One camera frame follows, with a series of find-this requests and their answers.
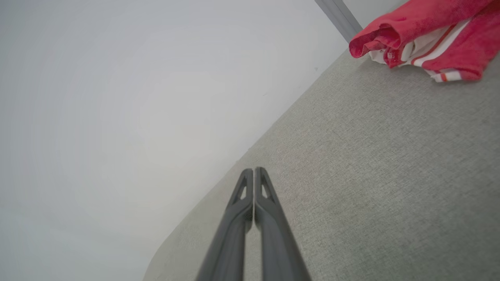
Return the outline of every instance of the gray carpet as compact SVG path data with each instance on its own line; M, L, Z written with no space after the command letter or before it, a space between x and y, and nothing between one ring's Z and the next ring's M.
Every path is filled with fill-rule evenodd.
M500 280L500 57L476 83L344 53L159 248L189 281L244 168L267 169L313 280ZM260 233L245 280L261 280Z

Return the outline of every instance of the red towel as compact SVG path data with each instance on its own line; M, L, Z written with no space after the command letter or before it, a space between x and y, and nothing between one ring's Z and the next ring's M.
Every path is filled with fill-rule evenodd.
M390 68L420 66L438 82L479 80L500 50L500 0L410 0L371 22L349 50L355 58L375 51Z

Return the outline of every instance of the white stripe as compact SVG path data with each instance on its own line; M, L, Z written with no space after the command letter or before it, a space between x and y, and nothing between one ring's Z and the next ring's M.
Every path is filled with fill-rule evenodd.
M439 39L445 34L445 32L450 28L450 25L442 27L440 29L436 29L431 33L424 34L415 41L414 43L414 50L411 52L411 56L408 58L408 60L404 63L405 65L412 65L413 59L418 58L420 56L423 56L425 53L427 53L436 43L439 41Z
M433 78L436 82L443 82L441 79L441 74L444 74L446 77L446 81L458 81L462 80L462 76L460 75L460 72L454 68L446 68L442 69L441 73L436 73L434 72L434 75L430 75L431 78Z
M434 70L429 70L429 69L425 69L425 68L422 68L423 70L425 70L425 72L427 72L428 75L430 75L430 77L436 75L436 71Z
M371 50L368 52L370 54L370 58L372 61L377 62L379 64L386 65L386 61L384 60L384 53L386 52L386 49L381 49L381 50Z
M412 41L406 46L404 46L403 51L401 52L401 61L406 62L412 56L412 52L415 49L415 43Z
M459 36L460 32L466 27L466 25L470 22L471 20L464 20L462 22L457 23L457 25L451 30L451 32L446 36L446 38L439 44L439 46L430 54L421 57L417 60L415 60L414 65L417 67L422 67L422 64L425 61L433 60L439 56L441 56L446 49L455 41L455 39Z

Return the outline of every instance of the white wall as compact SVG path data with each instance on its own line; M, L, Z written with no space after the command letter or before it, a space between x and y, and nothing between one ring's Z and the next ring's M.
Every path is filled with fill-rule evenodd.
M408 0L343 0L362 28Z
M313 0L0 1L0 280L138 280L346 48Z

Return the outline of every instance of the red and white towel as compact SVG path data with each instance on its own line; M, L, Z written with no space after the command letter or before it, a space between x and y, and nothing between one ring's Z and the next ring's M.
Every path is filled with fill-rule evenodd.
M479 80L500 50L500 0L410 0L349 43L390 68L422 67L437 82Z

